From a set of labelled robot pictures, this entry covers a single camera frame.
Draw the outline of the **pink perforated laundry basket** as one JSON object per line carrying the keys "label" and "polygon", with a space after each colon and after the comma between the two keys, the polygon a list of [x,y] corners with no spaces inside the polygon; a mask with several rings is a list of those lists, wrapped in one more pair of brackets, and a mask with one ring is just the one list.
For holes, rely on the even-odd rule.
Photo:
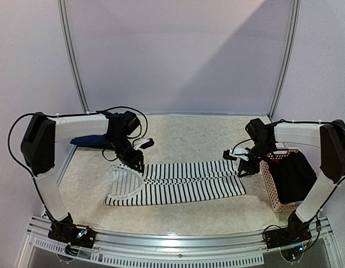
{"label": "pink perforated laundry basket", "polygon": [[299,149],[297,147],[278,148],[276,151],[268,153],[266,156],[266,160],[262,160],[260,162],[260,172],[264,179],[266,190],[267,190],[270,204],[271,204],[271,208],[274,213],[293,211],[301,204],[301,201],[291,202],[291,203],[280,202],[275,182],[269,171],[269,162],[275,161],[275,160],[281,160],[289,156],[292,152],[297,153],[299,152]]}

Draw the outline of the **aluminium front rail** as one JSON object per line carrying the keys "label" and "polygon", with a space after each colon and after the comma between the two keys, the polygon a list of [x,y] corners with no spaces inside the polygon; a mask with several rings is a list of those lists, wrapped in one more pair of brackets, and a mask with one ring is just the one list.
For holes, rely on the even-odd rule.
{"label": "aluminium front rail", "polygon": [[93,248],[65,252],[66,244],[48,238],[50,222],[34,216],[28,226],[18,267],[343,267],[326,217],[312,237],[269,248],[262,231],[179,236],[98,231]]}

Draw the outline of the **aluminium corner post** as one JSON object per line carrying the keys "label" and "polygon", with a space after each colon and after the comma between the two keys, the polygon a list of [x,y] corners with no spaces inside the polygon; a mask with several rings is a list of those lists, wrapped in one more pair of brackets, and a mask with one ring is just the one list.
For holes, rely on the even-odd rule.
{"label": "aluminium corner post", "polygon": [[272,102],[269,108],[269,112],[267,114],[269,119],[273,119],[277,110],[277,106],[281,97],[282,89],[284,86],[284,82],[287,76],[288,67],[290,64],[290,58],[293,51],[293,45],[296,35],[296,29],[298,25],[298,18],[300,12],[300,0],[294,0],[293,5],[291,8],[290,19],[289,19],[289,27],[287,31],[287,38],[282,58],[281,69],[279,72],[276,90],[274,92],[274,96],[272,98]]}
{"label": "aluminium corner post", "polygon": [[89,111],[89,105],[87,102],[82,79],[81,79],[79,68],[78,68],[78,63],[76,60],[76,54],[74,50],[73,39],[71,36],[71,30],[70,30],[70,25],[69,25],[67,4],[65,0],[58,0],[57,5],[58,5],[59,16],[60,16],[60,24],[61,24],[61,28],[63,32],[64,43],[66,47],[66,53],[68,56],[68,61],[69,61],[74,85],[76,88],[76,92],[77,92],[82,110],[84,112],[87,112]]}

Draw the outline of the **black white striped tank top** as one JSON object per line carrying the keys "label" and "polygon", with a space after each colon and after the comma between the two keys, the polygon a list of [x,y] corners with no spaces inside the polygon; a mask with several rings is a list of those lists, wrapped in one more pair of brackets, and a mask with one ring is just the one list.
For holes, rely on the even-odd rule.
{"label": "black white striped tank top", "polygon": [[147,164],[143,173],[123,164],[110,169],[112,186],[103,203],[114,207],[201,202],[246,193],[231,160]]}

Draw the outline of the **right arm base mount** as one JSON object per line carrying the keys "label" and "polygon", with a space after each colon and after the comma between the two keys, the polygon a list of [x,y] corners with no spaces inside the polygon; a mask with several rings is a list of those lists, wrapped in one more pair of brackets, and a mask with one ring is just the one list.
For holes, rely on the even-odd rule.
{"label": "right arm base mount", "polygon": [[294,245],[297,243],[312,241],[310,223],[314,219],[302,222],[294,212],[287,219],[287,226],[276,226],[271,229],[272,225],[266,227],[262,233],[262,239],[265,241],[268,249]]}

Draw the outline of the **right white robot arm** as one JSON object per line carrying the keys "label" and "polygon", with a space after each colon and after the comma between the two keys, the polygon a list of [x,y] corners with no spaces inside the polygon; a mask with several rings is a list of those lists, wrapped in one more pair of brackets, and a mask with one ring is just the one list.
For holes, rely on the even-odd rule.
{"label": "right white robot arm", "polygon": [[277,144],[300,146],[317,172],[317,179],[293,214],[300,223],[311,221],[345,179],[345,122],[281,119],[263,123],[256,118],[249,121],[245,130],[253,146],[240,158],[238,173],[242,176],[257,174],[260,162],[276,151]]}

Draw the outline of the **black garment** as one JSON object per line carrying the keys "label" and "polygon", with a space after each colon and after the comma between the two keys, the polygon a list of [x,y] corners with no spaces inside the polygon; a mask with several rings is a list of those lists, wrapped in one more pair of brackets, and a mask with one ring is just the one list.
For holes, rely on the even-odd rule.
{"label": "black garment", "polygon": [[303,201],[317,180],[315,171],[300,151],[267,163],[282,204]]}

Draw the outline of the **left aluminium corner post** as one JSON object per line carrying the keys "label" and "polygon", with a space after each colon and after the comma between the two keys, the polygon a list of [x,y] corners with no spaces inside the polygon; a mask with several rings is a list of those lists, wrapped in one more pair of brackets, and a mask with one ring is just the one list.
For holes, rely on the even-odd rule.
{"label": "left aluminium corner post", "polygon": [[65,0],[58,0],[57,5],[58,5],[59,16],[60,16],[60,24],[61,24],[61,28],[63,32],[64,43],[66,47],[66,53],[68,56],[68,61],[69,61],[74,85],[76,88],[76,92],[77,92],[82,110],[84,112],[87,112],[89,111],[89,105],[87,102],[82,79],[81,79],[79,68],[78,68],[78,63],[76,60],[76,54],[74,50],[73,39],[71,36],[71,30],[70,30],[70,25],[69,25],[67,4]]}

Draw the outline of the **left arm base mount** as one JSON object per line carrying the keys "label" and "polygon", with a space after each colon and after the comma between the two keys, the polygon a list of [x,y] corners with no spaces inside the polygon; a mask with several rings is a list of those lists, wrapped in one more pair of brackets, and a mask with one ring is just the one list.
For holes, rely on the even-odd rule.
{"label": "left arm base mount", "polygon": [[51,227],[48,238],[71,246],[93,248],[97,232],[89,226],[74,224],[71,214],[57,221],[51,219]]}

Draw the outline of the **folded blue garment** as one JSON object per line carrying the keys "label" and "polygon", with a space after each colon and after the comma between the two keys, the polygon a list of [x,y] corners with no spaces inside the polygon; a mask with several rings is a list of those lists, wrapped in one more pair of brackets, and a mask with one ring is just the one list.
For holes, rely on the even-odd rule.
{"label": "folded blue garment", "polygon": [[76,137],[70,141],[70,144],[90,149],[114,149],[113,146],[106,140],[105,135],[89,135]]}

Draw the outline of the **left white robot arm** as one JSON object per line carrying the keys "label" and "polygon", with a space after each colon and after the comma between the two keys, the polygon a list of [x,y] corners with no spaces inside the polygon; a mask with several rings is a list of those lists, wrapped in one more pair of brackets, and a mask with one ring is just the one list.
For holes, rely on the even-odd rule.
{"label": "left white robot arm", "polygon": [[140,120],[131,111],[59,115],[36,112],[29,116],[30,121],[20,145],[24,166],[31,172],[48,217],[53,222],[59,222],[55,226],[55,233],[64,242],[73,242],[77,231],[63,221],[69,212],[61,197],[55,171],[56,154],[61,143],[69,146],[74,138],[103,136],[104,142],[113,149],[121,163],[142,173],[143,152],[134,148],[128,138],[139,127]]}

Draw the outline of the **right aluminium corner post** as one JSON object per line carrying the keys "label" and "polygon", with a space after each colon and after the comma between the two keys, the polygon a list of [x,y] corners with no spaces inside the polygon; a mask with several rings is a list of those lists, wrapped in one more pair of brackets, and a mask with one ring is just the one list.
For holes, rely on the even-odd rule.
{"label": "right aluminium corner post", "polygon": [[296,29],[298,25],[298,18],[300,12],[300,0],[294,0],[293,5],[291,8],[290,19],[289,19],[289,27],[287,31],[287,38],[282,58],[281,69],[279,72],[276,90],[274,92],[274,96],[272,98],[272,102],[269,108],[269,112],[267,114],[269,119],[273,119],[277,110],[277,106],[281,97],[282,89],[284,86],[284,82],[287,76],[288,67],[290,64],[290,58],[293,51],[293,45],[296,35]]}

